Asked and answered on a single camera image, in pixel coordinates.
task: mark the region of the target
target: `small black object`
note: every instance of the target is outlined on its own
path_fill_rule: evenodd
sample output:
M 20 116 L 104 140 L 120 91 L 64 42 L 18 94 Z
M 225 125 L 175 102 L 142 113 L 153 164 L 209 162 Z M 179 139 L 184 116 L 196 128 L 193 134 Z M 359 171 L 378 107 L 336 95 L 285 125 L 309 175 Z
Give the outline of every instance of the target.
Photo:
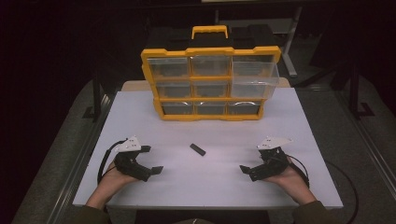
M 136 157 L 139 153 L 149 152 L 150 149 L 151 147 L 149 146 L 142 146 L 142 149 L 138 151 L 119 152 L 114 159 L 114 164 L 116 165 L 117 170 L 125 175 L 129 175 L 145 182 L 147 182 L 152 175 L 160 174 L 163 170 L 163 166 L 156 166 L 149 169 L 140 165 L 136 161 Z
M 243 165 L 239 166 L 242 173 L 249 175 L 252 181 L 263 180 L 273 175 L 280 175 L 288 166 L 290 166 L 303 178 L 305 184 L 309 187 L 308 177 L 296 165 L 289 163 L 287 155 L 281 147 L 261 149 L 259 152 L 262 155 L 262 165 L 254 168 L 249 168 Z
M 200 154 L 201 156 L 204 156 L 206 154 L 206 152 L 203 149 L 196 146 L 195 144 L 191 144 L 190 148 L 194 149 L 194 151 L 198 152 L 198 154 Z

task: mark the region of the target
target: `gray floor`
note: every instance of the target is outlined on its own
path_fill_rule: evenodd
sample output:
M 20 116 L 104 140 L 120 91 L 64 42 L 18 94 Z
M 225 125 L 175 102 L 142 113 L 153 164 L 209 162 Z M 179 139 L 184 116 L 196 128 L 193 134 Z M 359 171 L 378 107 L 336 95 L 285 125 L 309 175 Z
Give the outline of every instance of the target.
M 318 43 L 318 37 L 296 37 L 290 50 L 290 57 L 298 72 L 297 78 L 289 78 L 295 84 L 313 76 L 319 68 L 309 66 L 309 60 Z M 288 77 L 285 65 L 279 63 L 279 73 Z M 374 117 L 357 122 L 346 110 L 347 90 L 331 91 L 328 76 L 317 82 L 313 88 L 298 89 L 303 105 L 323 158 L 341 168 L 352 180 L 359 196 L 359 210 L 354 223 L 390 223 L 396 220 L 396 202 L 389 190 L 385 175 L 372 159 L 371 149 L 376 148 L 391 171 L 396 170 L 395 146 L 396 122 L 393 115 L 382 104 L 375 88 L 361 79 L 360 99 L 374 110 Z M 83 170 L 71 171 L 78 164 L 77 157 L 86 150 L 92 150 L 93 143 L 87 137 L 95 138 L 98 124 L 84 119 L 87 107 L 92 106 L 92 84 L 81 91 L 70 108 L 64 125 L 54 139 L 47 158 L 44 160 L 34 183 L 21 204 L 13 223 L 67 223 L 77 212 L 73 206 L 74 194 Z M 345 205 L 333 210 L 344 222 L 352 216 L 356 200 L 349 182 L 336 168 L 328 165 L 333 181 Z M 68 185 L 69 181 L 77 182 Z M 290 210 L 270 211 L 272 223 L 291 223 Z M 134 223 L 134 212 L 110 209 L 113 223 Z

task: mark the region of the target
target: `white tabletop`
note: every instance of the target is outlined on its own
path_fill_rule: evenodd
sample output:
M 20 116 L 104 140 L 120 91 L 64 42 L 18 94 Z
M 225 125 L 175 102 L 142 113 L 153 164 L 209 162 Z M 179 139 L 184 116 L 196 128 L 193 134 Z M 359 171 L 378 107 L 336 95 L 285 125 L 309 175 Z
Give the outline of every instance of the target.
M 137 161 L 163 166 L 148 182 L 122 189 L 108 205 L 154 209 L 277 209 L 297 204 L 274 184 L 252 182 L 239 165 L 262 164 L 256 146 L 266 137 L 288 137 L 283 150 L 309 173 L 311 190 L 327 208 L 343 204 L 332 182 L 304 111 L 292 88 L 277 88 L 260 120 L 164 121 L 155 112 L 151 91 L 120 91 L 87 167 L 74 205 L 87 202 L 96 187 L 99 165 L 115 142 L 136 135 L 151 146 Z M 190 144 L 206 151 L 202 157 Z M 115 157 L 112 152 L 107 165 Z

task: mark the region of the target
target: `wire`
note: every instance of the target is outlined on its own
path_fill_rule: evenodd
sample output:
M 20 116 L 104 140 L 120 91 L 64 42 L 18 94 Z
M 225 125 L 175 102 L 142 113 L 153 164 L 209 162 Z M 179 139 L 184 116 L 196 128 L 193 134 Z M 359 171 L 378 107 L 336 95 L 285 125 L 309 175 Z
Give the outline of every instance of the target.
M 303 166 L 303 168 L 304 168 L 304 170 L 305 170 L 306 178 L 308 178 L 308 177 L 309 177 L 309 176 L 308 176 L 308 171 L 306 170 L 306 168 L 305 168 L 305 166 L 303 165 L 303 163 L 302 163 L 301 161 L 297 160 L 295 157 L 292 157 L 291 155 L 287 155 L 287 156 L 290 157 L 290 158 L 293 158 L 294 160 L 296 160 L 297 162 L 299 162 L 299 163 Z
M 110 156 L 111 150 L 113 149 L 113 147 L 115 147 L 115 146 L 117 146 L 119 144 L 122 144 L 125 141 L 126 140 L 122 140 L 122 141 L 116 142 L 115 144 L 113 144 L 113 146 L 111 146 L 108 150 L 106 150 L 105 156 L 102 159 L 102 163 L 100 164 L 99 171 L 98 171 L 98 176 L 97 176 L 98 184 L 102 180 L 102 177 L 103 177 L 102 173 L 103 173 L 103 170 L 105 169 L 105 165 L 106 165 L 108 157 Z
M 346 224 L 350 224 L 353 222 L 353 220 L 355 220 L 356 215 L 358 214 L 359 211 L 359 195 L 358 195 L 358 191 L 355 188 L 355 185 L 353 184 L 352 180 L 349 178 L 349 176 L 338 166 L 334 165 L 332 162 L 324 160 L 326 163 L 330 164 L 332 167 L 334 167 L 335 169 L 337 169 L 349 182 L 350 186 L 353 189 L 353 193 L 355 194 L 355 210 L 353 211 L 352 217 L 349 219 L 349 221 Z

